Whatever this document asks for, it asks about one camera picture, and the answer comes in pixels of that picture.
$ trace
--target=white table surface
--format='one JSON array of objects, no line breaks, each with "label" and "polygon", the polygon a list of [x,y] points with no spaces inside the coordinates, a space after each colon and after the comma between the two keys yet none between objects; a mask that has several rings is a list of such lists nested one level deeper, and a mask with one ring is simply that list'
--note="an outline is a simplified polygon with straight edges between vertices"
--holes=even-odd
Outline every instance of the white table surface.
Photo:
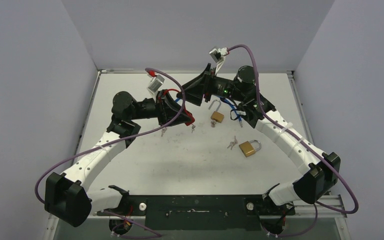
[{"label": "white table surface", "polygon": [[[184,84],[197,73],[172,76]],[[233,79],[234,74],[219,74]],[[261,94],[271,101],[282,116],[305,135],[295,98],[284,73],[262,73]],[[150,78],[142,73],[102,74],[89,112],[80,151],[92,148],[111,122],[112,99],[120,91],[129,92],[137,101],[150,98],[146,87]],[[162,89],[177,88],[166,79]],[[223,103],[222,123],[210,125],[211,102],[201,107],[186,103],[195,117],[195,131],[184,124],[169,127],[164,136],[155,132],[136,140],[98,175],[90,190],[116,185],[132,195],[240,195],[262,194],[277,183],[292,181],[301,175],[289,158],[265,135],[243,121],[243,128],[229,118],[230,107]],[[158,120],[135,120],[140,132],[157,128]],[[239,144],[259,140],[262,148],[245,157],[238,145],[227,149],[236,136]]]}]

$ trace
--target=white enclosure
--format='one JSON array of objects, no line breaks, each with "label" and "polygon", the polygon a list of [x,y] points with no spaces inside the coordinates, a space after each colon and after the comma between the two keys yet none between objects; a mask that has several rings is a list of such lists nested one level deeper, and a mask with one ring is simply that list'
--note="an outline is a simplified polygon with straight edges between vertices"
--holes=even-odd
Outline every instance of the white enclosure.
[{"label": "white enclosure", "polygon": [[[384,239],[384,1],[20,0],[0,1],[0,240],[43,237],[33,188],[77,150],[97,69],[195,73],[235,44],[260,72],[295,71],[315,144],[360,200],[353,239]],[[222,73],[247,64],[235,50]]]},{"label": "white enclosure", "polygon": [[[260,71],[295,70],[333,0],[62,0],[98,69],[201,70],[247,44]],[[249,63],[245,52],[222,70]]]}]

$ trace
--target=metal frame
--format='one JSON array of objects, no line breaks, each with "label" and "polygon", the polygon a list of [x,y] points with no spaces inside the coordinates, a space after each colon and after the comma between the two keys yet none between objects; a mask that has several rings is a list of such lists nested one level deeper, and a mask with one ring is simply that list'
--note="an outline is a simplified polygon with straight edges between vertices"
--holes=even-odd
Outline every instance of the metal frame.
[{"label": "metal frame", "polygon": [[[229,69],[227,69],[227,70],[223,71],[222,73],[236,73],[236,71],[237,71],[237,69],[235,69],[234,71],[230,71]],[[193,71],[193,70],[192,71],[170,70],[170,71],[166,71],[166,72],[186,74],[186,73],[201,73],[202,71],[201,70],[196,70],[196,71]],[[88,119],[90,116],[90,111],[92,108],[92,104],[94,102],[95,94],[97,92],[97,88],[99,85],[101,74],[135,74],[135,73],[143,73],[143,71],[130,69],[130,68],[129,69],[101,69],[101,70],[98,70],[98,74],[96,77],[93,92],[92,92],[92,95],[90,97],[88,111],[87,111],[87,114],[86,114],[86,117],[85,117],[85,120],[83,123],[83,127],[81,130],[81,136],[83,136],[83,134],[85,132],[85,126],[86,126],[86,123],[88,122]],[[304,134],[305,134],[306,138],[308,139],[308,141],[310,141],[311,143],[314,143],[313,138],[311,136],[309,126],[308,126],[307,119],[305,117],[305,114],[304,114],[304,111],[302,108],[301,100],[299,98],[299,95],[298,95],[298,92],[296,89],[293,72],[292,71],[285,71],[285,72],[273,71],[273,72],[264,72],[264,73],[286,73],[287,74],[289,84],[290,84],[290,87],[292,89],[293,96],[295,98],[295,103],[298,107],[298,112],[299,112],[301,121],[302,121],[303,126],[304,126],[304,131],[305,131]],[[79,151],[79,146],[82,144],[82,141],[83,141],[83,138],[81,137],[77,143],[77,146],[76,146],[76,151],[75,151],[76,154]],[[341,199],[340,195],[325,195],[325,196],[321,197],[320,200],[329,206],[344,209],[344,205],[342,203],[342,199]],[[315,216],[314,207],[311,204],[307,204],[303,201],[295,201],[294,205],[295,205],[296,215],[288,216],[289,218],[314,218],[314,216]],[[324,207],[318,208],[318,212],[319,212],[318,213],[319,218],[334,218],[335,219],[336,226],[337,226],[341,240],[350,240],[351,239],[351,236],[350,236],[350,233],[348,231],[347,224],[346,224],[346,220],[345,220],[345,218],[347,216],[345,214],[335,212],[335,211],[326,209]],[[97,216],[95,213],[93,215],[90,215],[88,218],[89,219],[118,219],[115,216]],[[132,216],[129,218],[131,218],[131,219],[145,219],[146,217],[145,216]],[[278,216],[261,215],[260,218],[261,219],[270,219],[270,218],[278,218]],[[51,214],[49,215],[48,223],[47,223],[46,230],[45,230],[45,233],[43,236],[44,240],[53,240],[54,239],[56,229],[58,226],[58,222],[59,222],[59,218],[57,218]]]}]

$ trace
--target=cable tie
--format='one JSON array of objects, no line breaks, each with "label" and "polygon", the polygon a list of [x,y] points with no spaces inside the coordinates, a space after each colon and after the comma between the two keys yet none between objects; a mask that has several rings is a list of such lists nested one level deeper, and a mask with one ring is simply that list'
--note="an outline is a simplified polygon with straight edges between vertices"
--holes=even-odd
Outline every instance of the cable tie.
[{"label": "cable tie", "polygon": [[298,146],[302,141],[304,140],[304,137],[301,137],[293,146],[292,146],[292,148],[290,149],[290,152],[289,152],[289,154],[287,155],[288,157],[290,157],[291,156],[291,154],[292,154],[292,151],[295,149],[295,147],[296,146]]},{"label": "cable tie", "polygon": [[101,145],[95,145],[94,147],[100,147],[102,150],[104,150],[106,152],[106,155],[108,156],[108,162],[109,163],[111,162],[110,152],[107,149],[105,149],[105,147]]},{"label": "cable tie", "polygon": [[274,143],[277,143],[278,142],[278,139],[280,138],[280,136],[288,129],[290,129],[294,124],[292,122],[288,122],[278,133],[277,133],[277,137],[274,139]]},{"label": "cable tie", "polygon": [[286,131],[287,129],[290,129],[294,124],[292,122],[288,122],[286,124],[286,126],[284,126],[281,130],[280,130],[280,134],[282,134],[284,131]]}]

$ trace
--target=black bracket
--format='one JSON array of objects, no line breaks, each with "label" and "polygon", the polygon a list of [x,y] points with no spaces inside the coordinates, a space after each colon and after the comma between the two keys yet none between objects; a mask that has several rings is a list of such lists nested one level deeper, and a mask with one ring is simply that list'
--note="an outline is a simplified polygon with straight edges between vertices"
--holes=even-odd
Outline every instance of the black bracket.
[{"label": "black bracket", "polygon": [[91,200],[80,182],[72,182],[64,176],[53,172],[46,179],[44,208],[71,226],[78,227],[91,212]]}]

